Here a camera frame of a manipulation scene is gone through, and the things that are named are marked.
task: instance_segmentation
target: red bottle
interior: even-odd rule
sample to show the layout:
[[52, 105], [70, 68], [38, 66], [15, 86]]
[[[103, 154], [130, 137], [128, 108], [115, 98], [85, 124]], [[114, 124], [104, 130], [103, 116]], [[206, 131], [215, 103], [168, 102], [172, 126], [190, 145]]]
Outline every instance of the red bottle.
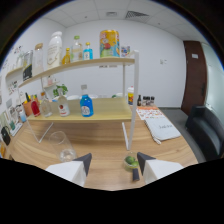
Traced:
[[31, 109], [33, 111], [33, 115], [34, 117], [37, 117], [40, 115], [40, 110], [39, 110], [39, 107], [38, 107], [38, 104], [36, 101], [33, 100], [33, 95], [31, 95]]

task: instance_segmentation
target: shelf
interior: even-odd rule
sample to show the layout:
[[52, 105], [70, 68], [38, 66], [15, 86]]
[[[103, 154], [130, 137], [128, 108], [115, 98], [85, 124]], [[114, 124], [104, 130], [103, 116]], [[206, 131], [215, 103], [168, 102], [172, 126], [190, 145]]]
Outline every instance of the shelf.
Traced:
[[132, 112], [124, 98], [98, 98], [92, 99], [94, 115], [83, 117], [81, 115], [80, 100], [69, 100], [70, 115], [61, 117], [58, 104], [51, 103], [53, 115], [28, 117], [29, 121], [54, 122], [54, 123], [101, 123], [101, 122], [127, 122], [131, 121]]
[[49, 88], [49, 87], [51, 87], [51, 86], [55, 86], [57, 83], [59, 83], [59, 81], [58, 81], [58, 82], [54, 82], [54, 83], [52, 83], [52, 84], [49, 85], [49, 86], [44, 86], [44, 89], [47, 89], [47, 88]]
[[19, 88], [25, 86], [28, 83], [36, 81], [42, 77], [54, 75], [59, 72], [69, 71], [77, 68], [86, 68], [93, 66], [102, 66], [102, 65], [133, 65], [135, 63], [135, 59], [133, 58], [117, 58], [117, 57], [107, 57], [107, 58], [99, 58], [92, 60], [83, 60], [76, 61], [69, 64], [61, 65], [56, 68], [49, 69], [45, 72], [42, 72], [30, 79], [27, 79], [23, 83], [19, 85]]
[[19, 67], [19, 68], [13, 69], [12, 71], [10, 71], [10, 72], [7, 73], [7, 75], [5, 76], [5, 78], [8, 77], [8, 76], [10, 76], [10, 75], [12, 75], [13, 73], [16, 73], [16, 72], [22, 70], [22, 69], [23, 69], [23, 67]]

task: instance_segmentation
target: black chair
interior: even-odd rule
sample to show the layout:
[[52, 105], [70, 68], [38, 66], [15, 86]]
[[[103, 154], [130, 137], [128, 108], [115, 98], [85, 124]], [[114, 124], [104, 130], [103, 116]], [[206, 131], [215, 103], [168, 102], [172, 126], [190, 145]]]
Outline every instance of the black chair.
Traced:
[[224, 126], [205, 106], [193, 106], [185, 124], [207, 161], [219, 159], [224, 153]]

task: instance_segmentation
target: wooden table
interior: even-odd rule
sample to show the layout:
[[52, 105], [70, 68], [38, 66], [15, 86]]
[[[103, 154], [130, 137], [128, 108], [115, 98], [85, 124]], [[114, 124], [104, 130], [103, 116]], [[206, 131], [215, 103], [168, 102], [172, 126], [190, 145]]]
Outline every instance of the wooden table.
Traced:
[[[49, 123], [30, 122], [36, 134], [41, 135]], [[130, 122], [125, 123], [127, 134]], [[89, 174], [85, 188], [102, 190], [122, 190], [139, 188], [145, 185], [139, 169], [140, 180], [132, 181], [132, 172], [126, 170], [123, 159], [129, 152], [126, 150], [122, 124], [89, 123], [89, 124], [61, 124], [55, 123], [39, 144], [34, 139], [28, 125], [24, 126], [12, 138], [8, 150], [15, 161], [31, 164], [42, 169], [59, 163], [54, 149], [49, 145], [48, 138], [55, 131], [64, 131], [71, 141], [78, 157], [92, 153]], [[132, 151], [142, 152], [160, 160], [178, 162], [187, 167], [197, 164], [190, 146], [181, 136], [163, 141], [161, 145], [155, 143], [144, 121], [136, 114]]]

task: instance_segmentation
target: door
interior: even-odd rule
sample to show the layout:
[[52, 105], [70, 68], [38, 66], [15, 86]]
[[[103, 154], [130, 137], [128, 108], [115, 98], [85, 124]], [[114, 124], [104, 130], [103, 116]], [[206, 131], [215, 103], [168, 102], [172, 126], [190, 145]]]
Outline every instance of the door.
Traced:
[[181, 110], [189, 115], [193, 105], [204, 105], [207, 89], [207, 68], [201, 43], [184, 41], [186, 84]]

